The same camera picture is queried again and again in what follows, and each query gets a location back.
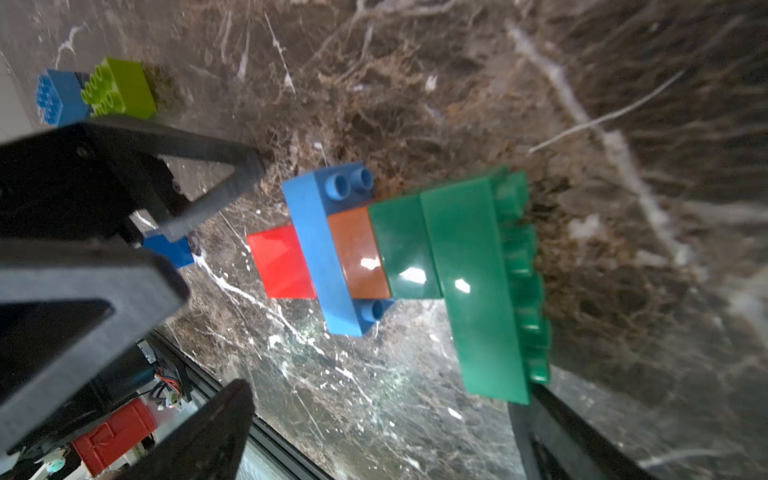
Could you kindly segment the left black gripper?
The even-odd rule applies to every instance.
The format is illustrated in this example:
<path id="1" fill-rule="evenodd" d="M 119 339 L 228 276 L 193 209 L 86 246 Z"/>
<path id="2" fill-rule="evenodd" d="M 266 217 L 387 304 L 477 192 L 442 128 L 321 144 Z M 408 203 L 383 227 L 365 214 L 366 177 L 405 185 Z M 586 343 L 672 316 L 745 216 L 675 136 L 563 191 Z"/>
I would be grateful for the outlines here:
<path id="1" fill-rule="evenodd" d="M 162 156 L 227 164 L 233 172 L 190 200 L 174 189 Z M 1 145 L 2 449 L 189 297 L 166 258 L 80 240 L 111 237 L 140 209 L 178 240 L 264 174 L 254 147 L 126 115 Z"/>

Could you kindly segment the red 2x2 lego brick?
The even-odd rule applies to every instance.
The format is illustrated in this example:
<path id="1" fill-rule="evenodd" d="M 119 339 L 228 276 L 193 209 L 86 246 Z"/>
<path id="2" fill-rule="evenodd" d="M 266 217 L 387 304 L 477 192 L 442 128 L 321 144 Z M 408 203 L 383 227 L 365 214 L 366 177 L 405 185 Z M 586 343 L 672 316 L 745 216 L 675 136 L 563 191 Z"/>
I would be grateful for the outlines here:
<path id="1" fill-rule="evenodd" d="M 269 298 L 317 298 L 293 225 L 251 233 L 246 239 Z"/>

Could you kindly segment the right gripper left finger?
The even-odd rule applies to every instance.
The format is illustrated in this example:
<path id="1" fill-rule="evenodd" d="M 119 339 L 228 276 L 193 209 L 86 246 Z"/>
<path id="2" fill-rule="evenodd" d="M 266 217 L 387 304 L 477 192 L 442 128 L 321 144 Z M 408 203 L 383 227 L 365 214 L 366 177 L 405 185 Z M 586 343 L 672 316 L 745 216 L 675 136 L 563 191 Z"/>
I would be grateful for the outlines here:
<path id="1" fill-rule="evenodd" d="M 254 414 L 244 380 L 229 383 L 122 479 L 234 479 Z"/>

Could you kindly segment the orange 2x2 lego brick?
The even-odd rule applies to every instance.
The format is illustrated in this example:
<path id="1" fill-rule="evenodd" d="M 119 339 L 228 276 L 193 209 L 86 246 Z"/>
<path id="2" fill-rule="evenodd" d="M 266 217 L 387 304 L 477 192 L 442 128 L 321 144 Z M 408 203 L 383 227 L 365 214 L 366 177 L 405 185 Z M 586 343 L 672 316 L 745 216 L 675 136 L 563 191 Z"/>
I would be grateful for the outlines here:
<path id="1" fill-rule="evenodd" d="M 351 297 L 390 299 L 368 207 L 332 214 L 327 220 Z"/>

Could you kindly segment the blue 2x2 lego brick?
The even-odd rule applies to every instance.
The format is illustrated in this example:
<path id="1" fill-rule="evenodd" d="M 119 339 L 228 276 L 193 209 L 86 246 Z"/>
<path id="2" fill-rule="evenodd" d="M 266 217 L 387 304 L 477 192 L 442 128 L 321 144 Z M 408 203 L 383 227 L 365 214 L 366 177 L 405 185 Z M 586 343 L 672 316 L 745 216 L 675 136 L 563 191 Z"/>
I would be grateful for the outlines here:
<path id="1" fill-rule="evenodd" d="M 177 269 L 194 263 L 194 256 L 186 236 L 177 241 L 169 241 L 158 230 L 153 230 L 145 236 L 143 247 L 166 257 Z"/>

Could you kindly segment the light blue 2x4 lego brick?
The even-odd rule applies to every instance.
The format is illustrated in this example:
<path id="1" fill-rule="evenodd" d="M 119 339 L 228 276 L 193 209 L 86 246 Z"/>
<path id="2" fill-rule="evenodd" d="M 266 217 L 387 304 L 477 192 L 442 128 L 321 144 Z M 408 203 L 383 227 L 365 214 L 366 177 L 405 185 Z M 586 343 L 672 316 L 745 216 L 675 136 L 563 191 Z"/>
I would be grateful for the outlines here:
<path id="1" fill-rule="evenodd" d="M 372 199 L 374 176 L 361 161 L 325 167 L 285 181 L 282 191 L 328 331 L 362 337 L 390 300 L 349 293 L 328 217 Z"/>
<path id="2" fill-rule="evenodd" d="M 43 121 L 59 127 L 88 118 L 91 107 L 81 96 L 88 80 L 89 75 L 82 72 L 47 69 L 40 74 L 35 101 Z"/>

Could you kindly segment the lime green 2x4 lego brick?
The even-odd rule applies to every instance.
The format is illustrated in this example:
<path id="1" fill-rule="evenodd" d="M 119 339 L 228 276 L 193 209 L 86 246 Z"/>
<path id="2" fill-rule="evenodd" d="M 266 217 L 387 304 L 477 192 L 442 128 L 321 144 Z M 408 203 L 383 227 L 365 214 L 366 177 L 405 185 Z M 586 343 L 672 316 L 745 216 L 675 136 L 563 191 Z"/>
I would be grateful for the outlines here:
<path id="1" fill-rule="evenodd" d="M 106 57 L 95 66 L 81 97 L 94 117 L 120 114 L 149 119 L 157 111 L 143 66 L 135 61 Z"/>

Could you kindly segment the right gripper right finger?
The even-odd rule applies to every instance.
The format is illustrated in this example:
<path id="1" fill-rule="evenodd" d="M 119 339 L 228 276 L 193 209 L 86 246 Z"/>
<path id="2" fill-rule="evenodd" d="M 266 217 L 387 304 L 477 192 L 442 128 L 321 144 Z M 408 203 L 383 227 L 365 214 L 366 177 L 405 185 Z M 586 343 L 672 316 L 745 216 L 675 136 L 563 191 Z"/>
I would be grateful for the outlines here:
<path id="1" fill-rule="evenodd" d="M 528 479 L 654 479 L 542 385 L 508 412 Z"/>

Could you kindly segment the green 2x2 lego brick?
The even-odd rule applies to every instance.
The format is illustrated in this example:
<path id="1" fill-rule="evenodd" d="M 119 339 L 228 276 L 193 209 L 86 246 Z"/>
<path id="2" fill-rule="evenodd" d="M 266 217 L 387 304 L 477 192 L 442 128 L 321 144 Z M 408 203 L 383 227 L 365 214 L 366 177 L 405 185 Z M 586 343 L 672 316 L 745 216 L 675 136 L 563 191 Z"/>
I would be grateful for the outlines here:
<path id="1" fill-rule="evenodd" d="M 376 202 L 368 211 L 391 296 L 399 300 L 441 299 L 419 196 Z"/>

